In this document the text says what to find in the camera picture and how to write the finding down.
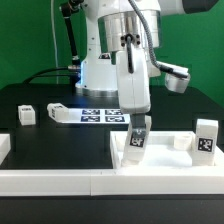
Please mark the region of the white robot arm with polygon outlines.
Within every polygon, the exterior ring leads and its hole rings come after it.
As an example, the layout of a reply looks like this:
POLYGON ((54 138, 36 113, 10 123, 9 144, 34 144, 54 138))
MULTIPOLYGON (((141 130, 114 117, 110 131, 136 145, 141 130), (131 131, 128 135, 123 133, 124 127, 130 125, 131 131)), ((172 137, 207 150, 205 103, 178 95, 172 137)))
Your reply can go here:
POLYGON ((100 94, 116 93, 119 106, 130 116, 131 134, 147 135, 145 114, 150 110, 149 79, 164 72, 168 88, 183 92, 190 74, 156 59, 160 46, 160 18, 212 9, 219 0, 67 0, 60 5, 69 37, 72 64, 81 73, 78 87, 100 94), (86 58, 78 56, 71 16, 84 12, 86 58))

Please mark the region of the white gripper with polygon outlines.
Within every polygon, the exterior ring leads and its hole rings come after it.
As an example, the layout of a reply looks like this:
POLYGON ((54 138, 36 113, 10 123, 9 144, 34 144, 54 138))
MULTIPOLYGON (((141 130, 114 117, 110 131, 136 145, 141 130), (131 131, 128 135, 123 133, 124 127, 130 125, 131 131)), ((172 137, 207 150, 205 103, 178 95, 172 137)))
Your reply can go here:
POLYGON ((144 51, 134 50, 134 72, 128 71, 128 56, 126 51, 116 54, 116 75, 120 109, 130 116, 132 135, 134 138, 146 136, 145 115, 150 110, 149 78, 147 64, 143 59, 144 51))

